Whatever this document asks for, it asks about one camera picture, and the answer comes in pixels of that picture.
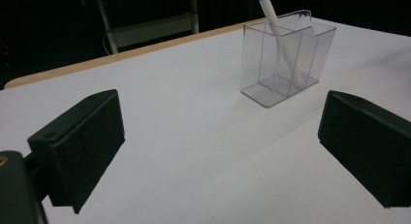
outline acrylic pen holder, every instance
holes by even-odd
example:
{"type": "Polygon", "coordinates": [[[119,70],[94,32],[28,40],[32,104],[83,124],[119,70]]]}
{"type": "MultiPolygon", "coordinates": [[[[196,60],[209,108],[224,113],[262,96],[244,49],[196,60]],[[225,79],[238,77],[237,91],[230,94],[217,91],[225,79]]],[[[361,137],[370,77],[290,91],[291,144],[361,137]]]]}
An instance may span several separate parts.
{"type": "Polygon", "coordinates": [[[311,21],[310,11],[244,25],[241,93],[269,108],[319,81],[335,27],[311,21]]]}

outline white table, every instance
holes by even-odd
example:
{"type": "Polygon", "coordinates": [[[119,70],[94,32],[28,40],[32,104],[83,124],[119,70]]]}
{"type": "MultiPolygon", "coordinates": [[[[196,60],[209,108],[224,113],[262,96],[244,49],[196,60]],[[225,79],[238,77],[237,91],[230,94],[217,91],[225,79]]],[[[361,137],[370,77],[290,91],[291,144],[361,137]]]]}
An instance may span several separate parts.
{"type": "Polygon", "coordinates": [[[0,150],[82,98],[119,92],[126,142],[79,215],[64,223],[411,223],[383,208],[319,144],[327,92],[411,120],[411,38],[316,19],[337,30],[318,84],[264,109],[239,92],[242,31],[0,92],[0,150]]]}

